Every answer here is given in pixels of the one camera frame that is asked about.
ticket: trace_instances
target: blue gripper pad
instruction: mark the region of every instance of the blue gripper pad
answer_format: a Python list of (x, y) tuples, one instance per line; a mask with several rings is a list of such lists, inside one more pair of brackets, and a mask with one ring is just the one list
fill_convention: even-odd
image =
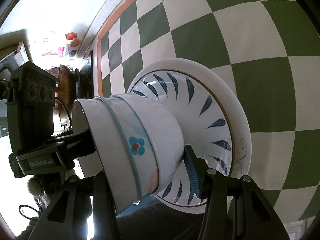
[(197, 157), (190, 145), (185, 146), (185, 151), (183, 155), (183, 161), (186, 166), (186, 170), (188, 173), (188, 177), (190, 180), (190, 187), (193, 191), (193, 193), (196, 194), (196, 196), (199, 198), (201, 195), (201, 188), (200, 188), (200, 177), (196, 170), (196, 160)]

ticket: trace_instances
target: checkered tablecloth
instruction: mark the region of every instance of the checkered tablecloth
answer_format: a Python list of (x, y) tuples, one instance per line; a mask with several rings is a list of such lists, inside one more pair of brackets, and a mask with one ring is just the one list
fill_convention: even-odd
[(320, 208), (320, 38), (295, 0), (136, 0), (101, 39), (103, 96), (180, 57), (217, 73), (252, 132), (249, 175), (283, 222)]

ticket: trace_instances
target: metal screw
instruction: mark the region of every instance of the metal screw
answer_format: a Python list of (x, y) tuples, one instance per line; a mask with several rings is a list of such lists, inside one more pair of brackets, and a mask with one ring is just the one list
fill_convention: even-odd
[(214, 174), (217, 173), (217, 171), (216, 171), (215, 169), (208, 169), (208, 170), (207, 170), (207, 173), (208, 173), (208, 174), (211, 174), (211, 175), (214, 175)]
[(250, 181), (251, 181), (251, 177), (248, 176), (248, 175), (244, 175), (244, 176), (242, 177), (242, 179), (243, 179), (245, 182), (250, 182)]
[(70, 181), (70, 182), (75, 182), (75, 181), (77, 181), (78, 179), (79, 179), (79, 177), (78, 177), (77, 175), (72, 175), (72, 176), (69, 177), (69, 181)]

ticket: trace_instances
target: orange border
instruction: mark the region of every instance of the orange border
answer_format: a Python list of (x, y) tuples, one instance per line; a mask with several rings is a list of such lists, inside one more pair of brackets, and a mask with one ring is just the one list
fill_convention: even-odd
[(125, 2), (113, 13), (110, 18), (106, 20), (100, 31), (98, 32), (98, 44), (97, 44), (97, 75), (98, 75), (98, 94), (102, 96), (102, 73), (101, 73), (101, 39), (106, 32), (113, 26), (113, 24), (119, 19), (120, 15), (136, 0), (125, 0)]

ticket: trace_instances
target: painted flower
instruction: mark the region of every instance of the painted flower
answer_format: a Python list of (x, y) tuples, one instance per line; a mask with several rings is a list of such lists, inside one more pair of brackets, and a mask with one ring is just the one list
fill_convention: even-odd
[(145, 152), (145, 149), (144, 149), (144, 140), (139, 138), (135, 138), (135, 137), (130, 137), (129, 138), (129, 143), (131, 145), (131, 153), (132, 155), (140, 155), (142, 156)]

